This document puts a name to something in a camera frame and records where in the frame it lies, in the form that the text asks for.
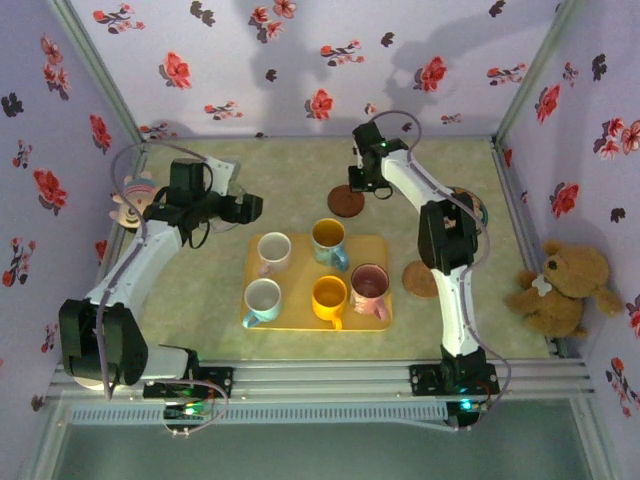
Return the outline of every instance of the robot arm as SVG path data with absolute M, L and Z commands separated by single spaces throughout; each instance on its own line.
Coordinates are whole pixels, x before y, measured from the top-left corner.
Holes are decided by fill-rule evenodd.
M 230 195 L 239 165 L 207 158 L 212 180 L 205 188 L 205 164 L 178 159 L 171 164 L 166 201 L 158 199 L 144 211 L 147 235 L 139 228 L 129 248 L 102 282 L 84 300 L 67 300 L 59 312 L 65 371 L 74 377 L 102 379 L 96 342 L 98 306 L 109 291 L 102 318 L 109 381 L 133 385 L 138 381 L 184 378 L 194 352 L 167 346 L 148 346 L 136 323 L 158 275 L 190 239 L 193 230 L 209 220 L 247 224 L 262 214 L 262 198 Z M 117 272 L 124 266 L 120 277 Z
M 360 125 L 353 136 L 357 165 L 349 167 L 351 190 L 375 192 L 393 185 L 419 213 L 418 252 L 434 275 L 442 309 L 442 363 L 440 378 L 434 380 L 440 384 L 438 390 L 463 393 L 475 390 L 479 381 L 491 384 L 495 368 L 486 363 L 484 349 L 470 334 L 470 329 L 476 330 L 471 275 L 461 281 L 478 249 L 476 225 L 442 192 L 473 211 L 471 197 L 437 182 L 408 154 L 404 142 L 386 140 L 374 122 Z

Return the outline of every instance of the glass panel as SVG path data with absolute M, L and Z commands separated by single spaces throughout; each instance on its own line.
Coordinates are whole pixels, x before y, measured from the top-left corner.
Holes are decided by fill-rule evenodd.
M 54 478 L 591 479 L 568 402 L 505 402 L 471 432 L 396 424 L 70 426 Z

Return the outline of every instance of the stuffed animal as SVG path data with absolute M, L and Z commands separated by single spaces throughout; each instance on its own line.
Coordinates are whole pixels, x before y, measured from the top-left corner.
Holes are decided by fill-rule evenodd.
M 140 213 L 151 205 L 158 191 L 160 191 L 160 187 L 155 184 L 151 179 L 151 174 L 147 171 L 142 172 L 136 179 L 131 175 L 127 175 L 124 178 L 122 193 L 127 200 L 136 206 L 136 210 Z M 140 221 L 135 212 L 122 201 L 119 195 L 114 195 L 113 201 L 120 204 L 120 208 L 117 211 L 109 212 L 109 216 L 127 229 L 137 229 L 140 226 Z
M 505 299 L 511 311 L 526 315 L 529 328 L 549 337 L 585 338 L 580 322 L 588 297 L 609 317 L 622 312 L 622 301 L 606 287 L 607 260 L 596 249 L 554 240 L 542 249 L 548 255 L 543 273 L 520 272 L 518 283 L 524 291 Z

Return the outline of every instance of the yellow mug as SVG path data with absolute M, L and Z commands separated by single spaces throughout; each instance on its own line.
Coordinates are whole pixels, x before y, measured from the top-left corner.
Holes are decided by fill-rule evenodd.
M 313 286 L 313 312 L 322 320 L 342 330 L 342 313 L 347 304 L 347 286 L 338 277 L 321 277 Z

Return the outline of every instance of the brown coaster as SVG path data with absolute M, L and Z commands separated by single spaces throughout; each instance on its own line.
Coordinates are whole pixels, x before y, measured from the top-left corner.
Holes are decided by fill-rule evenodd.
M 420 298 L 438 296 L 438 287 L 431 270 L 421 261 L 416 260 L 407 265 L 402 272 L 404 289 Z
M 329 210 L 338 217 L 355 217 L 364 208 L 364 195 L 352 192 L 349 185 L 340 185 L 329 193 Z

